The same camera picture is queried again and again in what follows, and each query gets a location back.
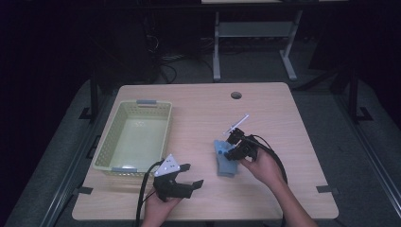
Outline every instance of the basket handle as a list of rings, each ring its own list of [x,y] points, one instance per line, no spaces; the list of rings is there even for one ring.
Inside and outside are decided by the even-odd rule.
[[[136,104],[138,105],[156,105],[157,101],[156,100],[146,100],[146,99],[139,99],[136,100]]]
[[[112,167],[112,172],[137,173],[137,168]]]

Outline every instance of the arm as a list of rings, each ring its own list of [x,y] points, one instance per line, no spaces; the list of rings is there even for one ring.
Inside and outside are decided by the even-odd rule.
[[[318,226],[295,198],[285,183],[280,168],[266,151],[260,148],[255,162],[246,159],[239,162],[271,190],[283,210],[287,226]]]
[[[157,197],[155,189],[152,188],[148,192],[142,227],[160,227],[181,200],[179,198],[171,198],[167,202],[163,202]]]

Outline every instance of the black mount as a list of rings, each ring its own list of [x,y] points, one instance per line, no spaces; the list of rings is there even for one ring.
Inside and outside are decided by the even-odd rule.
[[[180,170],[154,178],[153,186],[157,191],[160,200],[167,201],[167,198],[190,199],[192,192],[201,188],[203,180],[192,184],[177,183],[175,181],[179,173],[185,172],[191,167],[190,164],[180,165]]]

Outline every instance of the small hole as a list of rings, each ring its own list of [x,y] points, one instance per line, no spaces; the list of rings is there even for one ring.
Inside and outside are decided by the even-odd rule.
[[[242,98],[242,94],[239,92],[233,92],[233,93],[231,93],[231,97],[233,99],[240,99],[240,98]]]

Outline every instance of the table leg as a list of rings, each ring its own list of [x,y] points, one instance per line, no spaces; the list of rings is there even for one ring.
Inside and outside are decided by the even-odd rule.
[[[289,79],[291,80],[297,80],[297,76],[295,74],[295,71],[292,67],[291,61],[289,60],[289,52],[291,50],[292,44],[294,43],[295,35],[297,34],[298,26],[300,24],[301,16],[302,16],[302,10],[298,10],[294,22],[291,27],[291,31],[289,32],[288,36],[288,43],[287,46],[284,50],[280,50],[280,56],[281,59],[283,60],[283,64],[286,67],[287,74]]]

